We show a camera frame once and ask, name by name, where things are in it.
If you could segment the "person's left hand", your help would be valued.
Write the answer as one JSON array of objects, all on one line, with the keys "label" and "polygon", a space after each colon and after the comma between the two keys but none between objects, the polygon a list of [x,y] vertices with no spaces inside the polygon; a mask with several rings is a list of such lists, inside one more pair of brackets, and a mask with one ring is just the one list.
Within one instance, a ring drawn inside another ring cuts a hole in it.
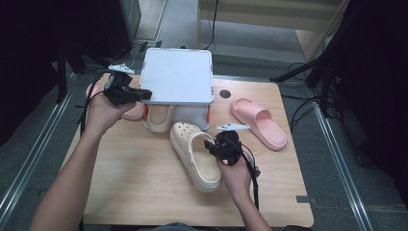
[{"label": "person's left hand", "polygon": [[112,104],[106,96],[101,94],[95,95],[89,103],[89,112],[84,134],[88,137],[102,137],[107,130],[121,119],[123,114],[135,106],[135,103],[116,106]]}]

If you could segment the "metal floor rail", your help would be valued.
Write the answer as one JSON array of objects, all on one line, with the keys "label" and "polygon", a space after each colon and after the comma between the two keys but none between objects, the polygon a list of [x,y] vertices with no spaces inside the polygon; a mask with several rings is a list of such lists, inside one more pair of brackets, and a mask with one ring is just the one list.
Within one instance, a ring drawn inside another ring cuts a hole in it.
[{"label": "metal floor rail", "polygon": [[323,116],[319,108],[315,109],[315,114],[359,230],[374,231],[366,206],[346,165],[343,152],[338,145],[328,119]]},{"label": "metal floor rail", "polygon": [[67,94],[60,103],[54,101],[57,91],[51,90],[0,148],[0,228],[8,222],[38,166],[72,98],[78,78],[74,73],[69,75]]}]

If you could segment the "cream clog shoe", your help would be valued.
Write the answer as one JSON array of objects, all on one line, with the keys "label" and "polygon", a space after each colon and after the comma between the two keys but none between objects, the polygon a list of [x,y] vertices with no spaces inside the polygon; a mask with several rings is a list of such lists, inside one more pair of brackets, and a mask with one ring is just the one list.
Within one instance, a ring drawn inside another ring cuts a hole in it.
[{"label": "cream clog shoe", "polygon": [[148,105],[144,127],[155,133],[166,132],[171,127],[174,111],[172,105]]},{"label": "cream clog shoe", "polygon": [[216,191],[221,185],[221,173],[216,158],[205,148],[214,139],[197,126],[177,122],[170,130],[170,142],[186,168],[194,186],[203,193]]}]

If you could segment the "dark cabinet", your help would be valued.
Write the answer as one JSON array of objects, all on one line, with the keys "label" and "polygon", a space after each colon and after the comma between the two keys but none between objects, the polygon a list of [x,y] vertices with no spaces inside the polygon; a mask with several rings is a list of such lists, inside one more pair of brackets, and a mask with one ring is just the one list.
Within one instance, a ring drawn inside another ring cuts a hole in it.
[{"label": "dark cabinet", "polygon": [[97,0],[103,22],[102,44],[110,58],[119,58],[133,48],[141,12],[139,0]]}]

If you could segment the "small black floor box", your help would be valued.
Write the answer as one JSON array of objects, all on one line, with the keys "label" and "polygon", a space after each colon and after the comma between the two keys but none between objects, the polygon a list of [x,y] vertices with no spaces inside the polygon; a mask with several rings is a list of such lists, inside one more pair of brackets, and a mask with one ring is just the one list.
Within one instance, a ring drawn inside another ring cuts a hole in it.
[{"label": "small black floor box", "polygon": [[162,46],[162,41],[158,40],[158,41],[145,41],[141,44],[139,52],[144,52],[145,50],[147,50],[148,48],[160,48]]}]

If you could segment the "grey tape piece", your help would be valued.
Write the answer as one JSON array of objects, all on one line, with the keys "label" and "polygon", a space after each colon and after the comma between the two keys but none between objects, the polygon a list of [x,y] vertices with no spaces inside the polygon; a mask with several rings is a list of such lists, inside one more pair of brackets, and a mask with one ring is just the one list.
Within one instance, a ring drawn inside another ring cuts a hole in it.
[{"label": "grey tape piece", "polygon": [[308,203],[312,206],[317,206],[318,202],[315,198],[310,197],[308,195],[297,195],[296,197],[296,202],[297,203]]}]

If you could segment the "person's right hand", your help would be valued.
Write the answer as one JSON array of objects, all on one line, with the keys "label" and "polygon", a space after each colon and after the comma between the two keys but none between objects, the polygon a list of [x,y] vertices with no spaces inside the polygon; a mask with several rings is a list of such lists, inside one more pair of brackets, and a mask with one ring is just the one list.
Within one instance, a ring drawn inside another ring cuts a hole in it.
[{"label": "person's right hand", "polygon": [[250,200],[250,173],[243,157],[232,166],[217,159],[217,166],[221,171],[223,182],[234,201]]}]

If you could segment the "beige wooden ledge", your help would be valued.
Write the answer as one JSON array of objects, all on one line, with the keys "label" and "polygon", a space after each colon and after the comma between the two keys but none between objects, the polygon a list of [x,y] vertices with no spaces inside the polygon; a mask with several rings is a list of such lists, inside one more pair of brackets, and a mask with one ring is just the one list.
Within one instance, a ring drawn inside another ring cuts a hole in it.
[{"label": "beige wooden ledge", "polygon": [[198,18],[294,29],[307,61],[338,30],[350,0],[198,0]]}]

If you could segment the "person's blue jeans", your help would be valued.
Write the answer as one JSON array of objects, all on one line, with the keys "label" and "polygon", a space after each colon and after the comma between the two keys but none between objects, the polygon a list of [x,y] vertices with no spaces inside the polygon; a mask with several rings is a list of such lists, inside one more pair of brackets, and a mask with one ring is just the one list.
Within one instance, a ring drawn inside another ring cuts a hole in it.
[{"label": "person's blue jeans", "polygon": [[174,222],[153,228],[140,228],[137,231],[215,231],[215,230],[206,228],[195,228],[185,223]]}]

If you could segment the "black tripod stand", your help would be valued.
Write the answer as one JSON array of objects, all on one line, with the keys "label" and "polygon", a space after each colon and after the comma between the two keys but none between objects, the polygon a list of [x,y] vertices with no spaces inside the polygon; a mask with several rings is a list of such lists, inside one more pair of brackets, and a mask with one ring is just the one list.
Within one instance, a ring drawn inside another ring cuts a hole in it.
[{"label": "black tripod stand", "polygon": [[270,78],[270,81],[276,83],[284,82],[300,73],[310,70],[310,73],[306,78],[306,86],[308,88],[314,88],[319,81],[322,81],[319,95],[319,109],[325,117],[329,117],[327,109],[329,107],[329,88],[333,78],[330,64],[332,53],[332,48],[326,48],[317,58],[313,59],[307,64],[303,64],[302,66],[295,68],[294,70],[289,71],[288,73],[285,73],[279,77]]}]

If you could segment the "black metal stand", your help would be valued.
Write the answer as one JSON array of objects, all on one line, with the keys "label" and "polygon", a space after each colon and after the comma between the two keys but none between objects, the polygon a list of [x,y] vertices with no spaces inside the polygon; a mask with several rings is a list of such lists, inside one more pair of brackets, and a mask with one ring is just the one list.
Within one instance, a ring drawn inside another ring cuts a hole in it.
[{"label": "black metal stand", "polygon": [[57,103],[61,103],[67,95],[66,86],[66,66],[69,63],[75,73],[83,73],[86,65],[81,57],[81,48],[72,41],[63,42],[57,52],[57,73],[58,73],[58,98]]}]

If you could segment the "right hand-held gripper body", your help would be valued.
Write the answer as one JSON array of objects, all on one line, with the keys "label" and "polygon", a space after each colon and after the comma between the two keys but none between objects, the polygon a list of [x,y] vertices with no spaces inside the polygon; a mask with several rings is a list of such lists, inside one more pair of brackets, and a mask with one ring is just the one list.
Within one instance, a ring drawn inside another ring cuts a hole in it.
[{"label": "right hand-held gripper body", "polygon": [[247,163],[249,162],[242,150],[242,143],[235,128],[236,125],[233,124],[217,127],[220,133],[216,135],[214,156],[227,161],[228,166],[233,166],[240,157],[243,157]]}]

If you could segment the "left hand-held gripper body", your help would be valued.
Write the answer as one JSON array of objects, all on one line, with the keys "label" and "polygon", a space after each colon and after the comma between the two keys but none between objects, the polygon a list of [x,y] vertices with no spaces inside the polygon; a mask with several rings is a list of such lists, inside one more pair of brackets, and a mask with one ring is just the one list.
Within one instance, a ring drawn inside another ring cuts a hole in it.
[{"label": "left hand-held gripper body", "polygon": [[131,74],[133,70],[125,64],[111,64],[108,69],[110,76],[104,86],[103,93],[114,105],[134,103],[140,101],[141,92],[130,87],[133,81]]}]

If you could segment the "white two-tier shoe rack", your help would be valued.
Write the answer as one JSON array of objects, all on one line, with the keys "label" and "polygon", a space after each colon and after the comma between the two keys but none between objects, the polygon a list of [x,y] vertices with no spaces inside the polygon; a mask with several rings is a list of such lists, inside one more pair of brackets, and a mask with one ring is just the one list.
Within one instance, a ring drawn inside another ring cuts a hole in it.
[{"label": "white two-tier shoe rack", "polygon": [[186,121],[203,131],[209,129],[210,106],[214,102],[211,52],[150,48],[143,61],[140,87],[152,91],[150,100],[144,102],[145,119],[148,105],[172,105],[175,111],[171,127]]}]

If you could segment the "pink slide slipper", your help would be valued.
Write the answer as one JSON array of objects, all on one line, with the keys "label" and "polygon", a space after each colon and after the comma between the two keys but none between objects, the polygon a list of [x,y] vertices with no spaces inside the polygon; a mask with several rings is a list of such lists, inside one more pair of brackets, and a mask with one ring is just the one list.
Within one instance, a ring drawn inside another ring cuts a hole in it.
[{"label": "pink slide slipper", "polygon": [[[87,87],[86,95],[89,95],[90,93],[91,96],[94,96],[95,94],[100,92],[102,89],[104,89],[103,84],[100,82],[97,82],[95,86],[93,87],[93,89],[91,88],[91,86]],[[124,113],[121,117],[127,120],[142,119],[144,117],[144,105],[138,102],[134,108]]]},{"label": "pink slide slipper", "polygon": [[287,144],[287,136],[272,119],[271,112],[247,98],[235,99],[230,108],[233,116],[269,149],[280,150]]}]

